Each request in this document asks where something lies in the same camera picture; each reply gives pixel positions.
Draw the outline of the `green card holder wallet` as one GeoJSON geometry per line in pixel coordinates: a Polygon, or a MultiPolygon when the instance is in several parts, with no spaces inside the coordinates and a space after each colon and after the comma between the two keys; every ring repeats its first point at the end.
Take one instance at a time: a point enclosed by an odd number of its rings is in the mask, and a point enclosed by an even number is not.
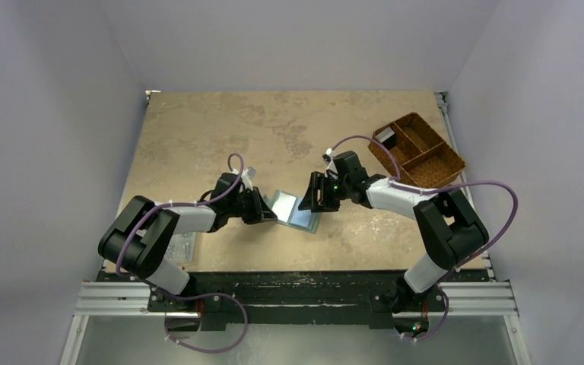
{"type": "Polygon", "coordinates": [[[319,213],[300,210],[302,198],[276,190],[271,197],[264,197],[266,205],[277,215],[278,223],[308,233],[315,233],[319,226],[319,213]]]}

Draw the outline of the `brown woven divided basket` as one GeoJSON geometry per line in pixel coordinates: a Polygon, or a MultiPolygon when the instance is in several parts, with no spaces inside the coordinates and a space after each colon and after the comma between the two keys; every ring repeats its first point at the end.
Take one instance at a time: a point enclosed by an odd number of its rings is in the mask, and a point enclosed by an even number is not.
{"type": "Polygon", "coordinates": [[[417,113],[409,113],[373,132],[368,148],[386,171],[394,176],[400,170],[400,182],[427,189],[452,184],[466,168],[466,162],[431,125],[417,113]],[[392,127],[396,146],[388,150],[375,137],[378,131],[392,127]]]}

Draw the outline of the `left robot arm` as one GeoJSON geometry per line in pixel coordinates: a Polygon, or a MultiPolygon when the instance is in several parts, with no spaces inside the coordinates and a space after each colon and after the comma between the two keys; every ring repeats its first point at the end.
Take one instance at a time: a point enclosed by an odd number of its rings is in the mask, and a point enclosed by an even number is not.
{"type": "Polygon", "coordinates": [[[136,195],[100,239],[98,254],[116,267],[167,292],[167,302],[186,311],[196,301],[196,279],[167,257],[178,235],[213,233],[229,219],[253,225],[276,221],[258,187],[246,174],[222,173],[195,203],[159,204],[136,195]]]}

